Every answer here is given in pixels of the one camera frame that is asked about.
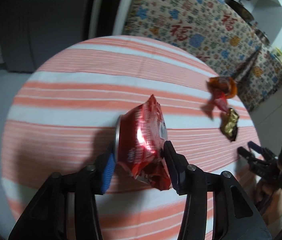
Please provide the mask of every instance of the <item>cooking pot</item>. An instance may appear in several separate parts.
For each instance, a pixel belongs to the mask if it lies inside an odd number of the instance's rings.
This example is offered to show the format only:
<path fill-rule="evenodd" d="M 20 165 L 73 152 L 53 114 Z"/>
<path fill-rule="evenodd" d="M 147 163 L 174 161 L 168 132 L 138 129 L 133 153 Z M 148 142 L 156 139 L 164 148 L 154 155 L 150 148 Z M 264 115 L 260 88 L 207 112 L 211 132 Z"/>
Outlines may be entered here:
<path fill-rule="evenodd" d="M 255 28 L 255 33 L 260 39 L 260 41 L 267 47 L 270 45 L 270 41 L 266 36 L 265 32 L 260 31 L 259 29 Z"/>
<path fill-rule="evenodd" d="M 235 0 L 224 0 L 224 1 L 247 23 L 254 20 L 252 14 L 246 8 L 244 8 L 243 4 L 241 3 L 241 0 L 239 0 L 239 2 L 236 2 Z"/>

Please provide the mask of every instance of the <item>person's arm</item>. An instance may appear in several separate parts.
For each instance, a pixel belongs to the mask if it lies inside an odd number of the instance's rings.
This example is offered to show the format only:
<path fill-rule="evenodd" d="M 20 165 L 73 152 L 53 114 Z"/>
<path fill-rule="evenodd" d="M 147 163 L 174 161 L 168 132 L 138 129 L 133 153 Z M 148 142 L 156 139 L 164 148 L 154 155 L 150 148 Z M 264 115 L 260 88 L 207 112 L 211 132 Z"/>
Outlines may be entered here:
<path fill-rule="evenodd" d="M 273 186 L 260 180 L 257 184 L 255 202 L 262 200 L 264 194 L 272 195 L 272 202 L 267 208 L 262 218 L 273 238 L 282 229 L 282 189 L 274 191 Z"/>

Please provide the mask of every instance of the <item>orange and white stripes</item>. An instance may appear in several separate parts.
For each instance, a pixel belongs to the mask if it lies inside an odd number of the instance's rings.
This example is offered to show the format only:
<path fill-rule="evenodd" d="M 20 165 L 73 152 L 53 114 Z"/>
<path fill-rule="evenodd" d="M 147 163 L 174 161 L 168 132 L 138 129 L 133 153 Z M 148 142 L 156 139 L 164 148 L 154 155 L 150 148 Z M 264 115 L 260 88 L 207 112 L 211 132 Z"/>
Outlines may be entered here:
<path fill-rule="evenodd" d="M 103 153 L 120 114 L 154 94 L 176 151 L 204 171 L 229 170 L 249 186 L 254 177 L 238 170 L 236 149 L 257 133 L 243 104 L 239 133 L 229 142 L 219 131 L 220 111 L 211 109 L 206 81 L 216 74 L 200 60 L 168 44 L 139 37 L 88 40 L 48 60 L 15 96 L 2 142 L 2 183 L 17 219 L 53 171 L 78 171 Z M 105 239 L 175 239 L 185 197 L 158 191 L 117 167 L 106 195 L 97 196 Z M 212 237 L 213 198 L 208 195 L 206 239 Z"/>

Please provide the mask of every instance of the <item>red snack bag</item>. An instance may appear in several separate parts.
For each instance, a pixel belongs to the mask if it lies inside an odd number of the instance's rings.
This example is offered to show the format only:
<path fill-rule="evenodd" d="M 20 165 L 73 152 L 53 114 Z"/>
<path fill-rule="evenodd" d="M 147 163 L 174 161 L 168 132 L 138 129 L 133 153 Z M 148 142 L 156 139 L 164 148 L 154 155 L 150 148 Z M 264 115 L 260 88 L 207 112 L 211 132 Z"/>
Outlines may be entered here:
<path fill-rule="evenodd" d="M 117 163 L 133 178 L 159 190 L 169 189 L 171 180 L 160 155 L 167 129 L 154 95 L 122 115 L 116 133 Z"/>
<path fill-rule="evenodd" d="M 220 89 L 214 89 L 213 102 L 221 111 L 228 113 L 228 101 L 226 100 L 225 94 Z"/>

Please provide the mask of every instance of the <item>robotic hand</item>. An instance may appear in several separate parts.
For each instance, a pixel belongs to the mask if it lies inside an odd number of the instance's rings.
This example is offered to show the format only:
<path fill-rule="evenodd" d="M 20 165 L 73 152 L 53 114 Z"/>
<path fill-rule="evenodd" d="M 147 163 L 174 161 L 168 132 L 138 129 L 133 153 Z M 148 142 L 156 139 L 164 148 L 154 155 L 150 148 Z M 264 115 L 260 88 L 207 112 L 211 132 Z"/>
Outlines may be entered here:
<path fill-rule="evenodd" d="M 272 203 L 273 195 L 276 198 L 282 198 L 282 194 L 279 194 L 282 190 L 282 147 L 278 156 L 271 150 L 260 147 L 252 141 L 248 142 L 248 147 L 250 150 L 252 149 L 261 154 L 264 158 L 260 160 L 251 151 L 247 151 L 243 147 L 238 148 L 238 154 L 248 161 L 249 170 L 261 177 L 261 182 L 257 188 L 258 199 L 256 207 L 260 214 L 264 215 Z"/>
<path fill-rule="evenodd" d="M 70 192 L 75 193 L 76 239 L 102 240 L 94 195 L 103 195 L 109 187 L 115 167 L 113 144 L 77 173 L 52 173 L 16 222 L 9 240 L 67 240 Z M 188 164 L 170 141 L 164 143 L 162 156 L 174 190 L 187 195 L 178 240 L 205 239 L 207 192 L 214 196 L 214 240 L 272 239 L 252 200 L 230 172 L 217 175 Z"/>

